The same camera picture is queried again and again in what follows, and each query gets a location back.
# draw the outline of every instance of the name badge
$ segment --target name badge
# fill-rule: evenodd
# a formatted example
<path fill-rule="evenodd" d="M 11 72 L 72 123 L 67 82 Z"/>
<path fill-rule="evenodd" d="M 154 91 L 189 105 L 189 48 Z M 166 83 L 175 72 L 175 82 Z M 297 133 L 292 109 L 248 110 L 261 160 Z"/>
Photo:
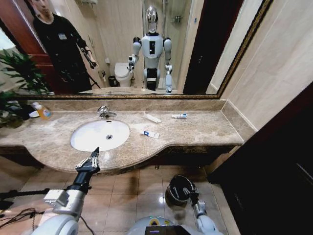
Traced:
<path fill-rule="evenodd" d="M 59 33 L 58 35 L 59 35 L 60 40 L 66 40 L 67 39 L 67 37 L 64 33 Z"/>

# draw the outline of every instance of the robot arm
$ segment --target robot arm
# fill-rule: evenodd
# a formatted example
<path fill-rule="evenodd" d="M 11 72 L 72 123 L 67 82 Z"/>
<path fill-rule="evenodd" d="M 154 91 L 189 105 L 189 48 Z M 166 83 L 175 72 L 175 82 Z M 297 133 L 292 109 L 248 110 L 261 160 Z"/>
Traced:
<path fill-rule="evenodd" d="M 190 198 L 193 204 L 195 217 L 197 218 L 196 223 L 198 230 L 205 235 L 223 235 L 217 229 L 214 221 L 207 216 L 205 202 L 200 201 L 197 195 L 192 195 Z"/>
<path fill-rule="evenodd" d="M 138 37 L 134 38 L 133 51 L 134 53 L 128 59 L 128 69 L 129 71 L 134 70 L 135 64 L 139 60 L 139 51 L 141 49 L 141 40 Z"/>
<path fill-rule="evenodd" d="M 172 50 L 172 41 L 171 41 L 171 39 L 169 39 L 169 38 L 164 39 L 163 47 L 164 47 L 164 51 L 165 51 L 166 92 L 167 93 L 172 93 L 172 76 L 171 76 L 171 73 L 172 73 L 172 70 L 173 70 L 173 66 L 170 65 L 171 50 Z"/>
<path fill-rule="evenodd" d="M 52 189 L 44 201 L 53 206 L 53 212 L 58 214 L 46 220 L 32 235 L 77 235 L 85 195 L 89 190 L 89 182 L 93 174 L 100 171 L 98 163 L 99 147 L 90 157 L 82 160 L 76 167 L 78 172 L 72 185 L 67 190 Z"/>

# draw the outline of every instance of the toilet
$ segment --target toilet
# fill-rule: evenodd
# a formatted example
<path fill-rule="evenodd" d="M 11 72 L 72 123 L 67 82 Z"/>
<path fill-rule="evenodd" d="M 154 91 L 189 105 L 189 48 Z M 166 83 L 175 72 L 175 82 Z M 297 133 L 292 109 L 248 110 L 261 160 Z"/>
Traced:
<path fill-rule="evenodd" d="M 127 69 L 128 63 L 116 63 L 114 68 L 115 78 L 121 87 L 130 87 L 133 71 Z"/>

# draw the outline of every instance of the tiled floor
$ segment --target tiled floor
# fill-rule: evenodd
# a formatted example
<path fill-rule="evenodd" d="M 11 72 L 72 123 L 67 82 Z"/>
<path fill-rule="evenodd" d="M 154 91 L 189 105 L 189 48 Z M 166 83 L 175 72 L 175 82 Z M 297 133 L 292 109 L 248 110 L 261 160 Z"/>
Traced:
<path fill-rule="evenodd" d="M 183 174 L 195 183 L 200 192 L 199 198 L 206 202 L 208 215 L 215 221 L 218 229 L 227 235 L 215 193 L 206 180 L 203 168 L 160 166 L 159 170 L 155 170 L 150 166 L 116 176 L 95 175 L 90 183 L 92 189 L 85 197 L 82 217 L 98 235 L 124 235 L 137 220 L 149 215 L 163 216 L 174 223 L 186 224 L 196 229 L 190 202 L 184 207 L 167 205 L 165 202 L 164 192 L 176 174 Z M 74 178 L 75 174 L 44 169 L 36 172 L 22 190 L 64 188 Z M 223 192 L 220 190 L 218 195 L 223 196 Z M 16 198 L 7 216 L 16 215 L 29 207 L 35 207 L 39 211 L 47 209 L 48 205 L 42 202 L 43 197 L 44 195 L 34 195 Z M 223 211 L 228 213 L 225 203 Z M 37 216 L 35 224 L 40 219 L 41 216 Z M 0 229 L 0 234 L 17 235 L 31 227 L 32 220 L 26 219 Z M 90 234 L 81 220 L 79 229 L 80 235 Z"/>

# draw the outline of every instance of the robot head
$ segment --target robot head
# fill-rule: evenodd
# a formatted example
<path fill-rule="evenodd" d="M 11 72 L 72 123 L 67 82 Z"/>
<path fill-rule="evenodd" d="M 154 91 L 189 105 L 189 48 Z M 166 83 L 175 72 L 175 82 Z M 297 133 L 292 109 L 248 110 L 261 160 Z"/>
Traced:
<path fill-rule="evenodd" d="M 147 22 L 149 33 L 157 31 L 157 9 L 154 6 L 149 6 L 147 9 Z"/>

